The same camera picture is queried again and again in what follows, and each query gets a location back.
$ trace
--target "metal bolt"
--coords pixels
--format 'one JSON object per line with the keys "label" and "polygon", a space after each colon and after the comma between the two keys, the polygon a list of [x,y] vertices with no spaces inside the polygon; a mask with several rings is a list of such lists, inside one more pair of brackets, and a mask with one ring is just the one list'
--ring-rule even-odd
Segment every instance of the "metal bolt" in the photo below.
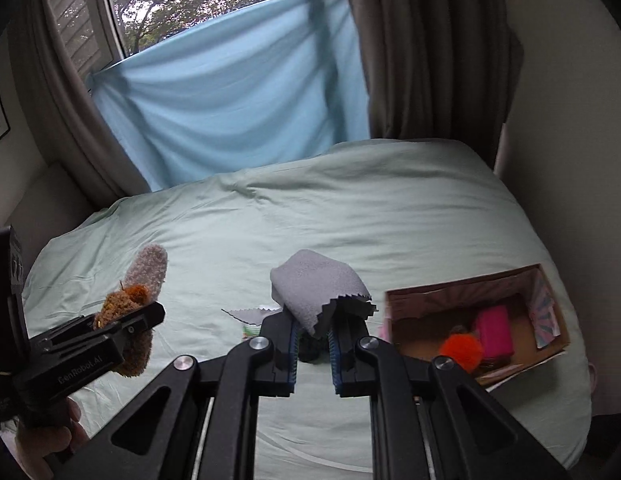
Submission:
{"label": "metal bolt", "polygon": [[364,336],[359,340],[359,346],[364,350],[375,350],[380,345],[380,340],[372,335]]}
{"label": "metal bolt", "polygon": [[248,344],[254,350],[263,350],[270,345],[270,341],[266,337],[258,335],[257,337],[252,338]]}
{"label": "metal bolt", "polygon": [[433,363],[438,370],[451,370],[455,366],[455,361],[445,355],[436,357]]}
{"label": "metal bolt", "polygon": [[193,365],[194,359],[190,355],[180,355],[173,361],[173,366],[177,368],[177,370],[188,370],[192,368]]}

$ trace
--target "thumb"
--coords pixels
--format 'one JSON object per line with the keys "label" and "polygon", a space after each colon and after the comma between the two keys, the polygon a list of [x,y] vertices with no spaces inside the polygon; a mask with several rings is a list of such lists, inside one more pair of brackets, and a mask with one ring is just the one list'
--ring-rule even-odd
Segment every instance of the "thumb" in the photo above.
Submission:
{"label": "thumb", "polygon": [[70,444],[72,435],[68,428],[34,428],[17,433],[17,444],[25,455],[44,457],[63,451]]}

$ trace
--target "cardboard box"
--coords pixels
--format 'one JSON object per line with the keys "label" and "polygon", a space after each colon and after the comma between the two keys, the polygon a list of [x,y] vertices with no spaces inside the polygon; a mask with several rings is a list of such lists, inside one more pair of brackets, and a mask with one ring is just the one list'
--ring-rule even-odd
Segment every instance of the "cardboard box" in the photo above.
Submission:
{"label": "cardboard box", "polygon": [[386,293],[385,333],[401,354],[430,361],[452,327],[470,326],[478,309],[499,303],[508,308],[515,353],[504,367],[476,372],[478,383],[493,389],[558,356],[570,342],[553,288],[540,264],[457,282],[390,290]]}

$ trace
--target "light green bed sheet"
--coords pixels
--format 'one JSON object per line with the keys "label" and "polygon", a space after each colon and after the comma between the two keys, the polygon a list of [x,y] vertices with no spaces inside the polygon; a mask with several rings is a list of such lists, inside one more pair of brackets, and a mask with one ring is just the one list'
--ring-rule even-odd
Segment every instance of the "light green bed sheet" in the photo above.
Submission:
{"label": "light green bed sheet", "polygon": [[[350,264],[382,308],[392,288],[541,262],[571,344],[494,396],[565,466],[583,450],[591,407],[575,311],[520,206],[463,144],[353,142],[120,200],[42,251],[24,291],[30,334],[98,310],[149,243],[168,251],[166,320],[141,377],[107,374],[74,396],[90,434],[176,356],[208,359],[237,344],[241,323],[222,308],[272,303],[271,267],[308,248]],[[335,396],[329,364],[300,363],[290,399],[260,402],[255,478],[370,478],[370,439],[367,400]]]}

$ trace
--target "hand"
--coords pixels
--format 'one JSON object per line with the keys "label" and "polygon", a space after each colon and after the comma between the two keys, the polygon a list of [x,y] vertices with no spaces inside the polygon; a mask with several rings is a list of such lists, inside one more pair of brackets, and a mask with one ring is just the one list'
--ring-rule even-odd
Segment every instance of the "hand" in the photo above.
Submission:
{"label": "hand", "polygon": [[81,410],[78,404],[68,400],[68,411],[72,421],[72,432],[68,428],[33,428],[28,430],[21,423],[17,427],[15,447],[17,459],[24,471],[33,480],[50,480],[52,471],[44,460],[46,455],[63,451],[68,446],[76,452],[88,442],[88,435],[79,424]]}

